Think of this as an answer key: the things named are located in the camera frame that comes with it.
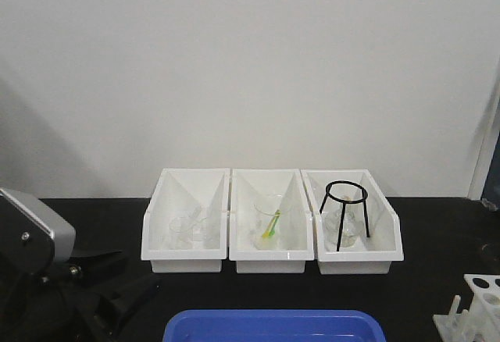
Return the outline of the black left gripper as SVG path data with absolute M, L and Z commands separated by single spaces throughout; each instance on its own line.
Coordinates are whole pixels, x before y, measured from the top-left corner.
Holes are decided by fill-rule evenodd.
M 67 263 L 30 275 L 1 259 L 3 341 L 114 341 L 158 292 L 157 275 L 107 292 L 97 286 L 124 273 L 122 251 L 79 251 Z

